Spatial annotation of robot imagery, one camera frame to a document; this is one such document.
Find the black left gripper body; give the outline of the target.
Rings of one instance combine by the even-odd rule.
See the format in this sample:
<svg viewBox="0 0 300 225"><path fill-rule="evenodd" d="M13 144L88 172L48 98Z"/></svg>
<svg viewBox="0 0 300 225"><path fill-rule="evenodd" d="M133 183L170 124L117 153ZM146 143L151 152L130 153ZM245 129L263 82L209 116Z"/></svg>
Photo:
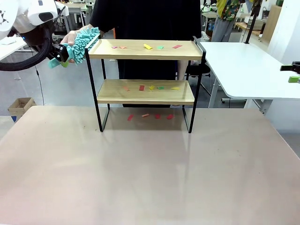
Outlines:
<svg viewBox="0 0 300 225"><path fill-rule="evenodd" d="M49 62L66 62L68 59L68 44L51 44L47 47Z"/></svg>

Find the person right hand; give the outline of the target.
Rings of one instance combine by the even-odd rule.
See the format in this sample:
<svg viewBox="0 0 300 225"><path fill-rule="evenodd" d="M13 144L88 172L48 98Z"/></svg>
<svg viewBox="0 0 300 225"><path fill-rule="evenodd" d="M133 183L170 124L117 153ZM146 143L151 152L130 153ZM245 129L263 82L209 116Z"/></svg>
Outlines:
<svg viewBox="0 0 300 225"><path fill-rule="evenodd" d="M68 45L74 45L75 39L77 37L77 34L79 33L79 30L72 30L70 31L60 42L60 44L68 44Z"/></svg>

